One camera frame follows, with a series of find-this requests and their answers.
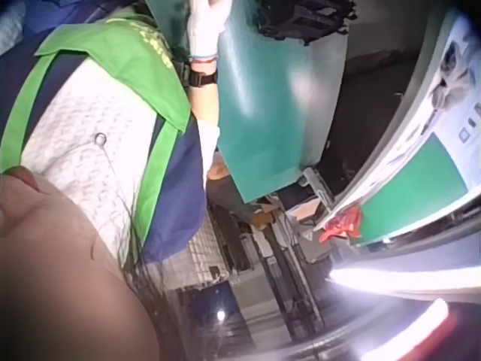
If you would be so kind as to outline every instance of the teal board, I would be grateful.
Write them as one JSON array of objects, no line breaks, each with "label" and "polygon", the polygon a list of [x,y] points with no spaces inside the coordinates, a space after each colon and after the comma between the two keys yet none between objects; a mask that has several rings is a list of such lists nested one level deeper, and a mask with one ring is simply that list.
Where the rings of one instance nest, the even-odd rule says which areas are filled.
[{"label": "teal board", "polygon": [[364,205],[362,238],[370,244],[460,199],[467,187],[436,135]]},{"label": "teal board", "polygon": [[[186,6],[147,0],[171,47],[185,47]],[[219,43],[219,148],[245,202],[296,182],[320,160],[347,37],[304,47],[260,35],[254,0],[237,0]]]}]

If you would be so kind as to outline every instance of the light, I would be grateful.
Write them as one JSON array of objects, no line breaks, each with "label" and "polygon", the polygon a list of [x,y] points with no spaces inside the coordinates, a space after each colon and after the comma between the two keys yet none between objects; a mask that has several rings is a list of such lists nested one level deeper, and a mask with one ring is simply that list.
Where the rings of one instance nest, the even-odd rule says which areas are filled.
[{"label": "light", "polygon": [[386,272],[345,268],[331,271],[331,279],[345,287],[390,294],[396,291],[442,291],[481,287],[481,267],[435,272]]},{"label": "light", "polygon": [[365,353],[361,361],[397,361],[421,344],[448,317],[448,306],[437,299],[428,310],[403,332],[375,350]]},{"label": "light", "polygon": [[219,322],[224,322],[225,311],[223,311],[223,310],[217,311],[217,320],[219,320]]}]

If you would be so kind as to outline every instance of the red object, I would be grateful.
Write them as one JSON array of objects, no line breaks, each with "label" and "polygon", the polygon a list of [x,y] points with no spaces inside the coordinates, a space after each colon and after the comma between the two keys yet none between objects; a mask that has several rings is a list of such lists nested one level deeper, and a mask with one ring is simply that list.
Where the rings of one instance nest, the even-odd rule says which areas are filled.
[{"label": "red object", "polygon": [[361,233],[359,226],[362,221],[362,211],[358,205],[339,213],[332,220],[325,224],[325,232],[319,238],[319,241],[325,242],[330,237],[340,236],[346,233],[348,237],[359,238]]}]

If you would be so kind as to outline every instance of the wrist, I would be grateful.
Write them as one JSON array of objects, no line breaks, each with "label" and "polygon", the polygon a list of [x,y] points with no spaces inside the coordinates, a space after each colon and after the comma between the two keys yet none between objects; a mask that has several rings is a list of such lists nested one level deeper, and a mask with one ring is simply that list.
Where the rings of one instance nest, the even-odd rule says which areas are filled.
[{"label": "wrist", "polygon": [[193,59],[190,63],[190,68],[198,73],[204,73],[206,75],[211,75],[217,70],[217,58],[213,58],[208,62],[199,61],[198,59]]}]

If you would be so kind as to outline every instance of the green strap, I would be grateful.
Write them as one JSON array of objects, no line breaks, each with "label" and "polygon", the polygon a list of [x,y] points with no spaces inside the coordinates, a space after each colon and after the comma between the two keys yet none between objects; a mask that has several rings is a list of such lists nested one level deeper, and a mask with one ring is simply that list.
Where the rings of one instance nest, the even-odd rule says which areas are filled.
[{"label": "green strap", "polygon": [[35,98],[42,84],[50,63],[55,59],[56,54],[42,56],[35,67],[30,71],[25,83],[22,85],[15,104],[8,117],[5,132],[0,144],[0,171],[20,165],[23,151],[23,140],[25,138],[27,124],[32,112]]},{"label": "green strap", "polygon": [[[149,162],[142,177],[141,187],[137,198],[134,225],[137,237],[144,246],[156,209],[157,198],[160,194],[162,181],[167,170],[168,161],[171,158],[175,141],[179,131],[169,122],[164,122],[162,130],[153,145]],[[131,247],[134,264],[138,259],[136,247]]]}]

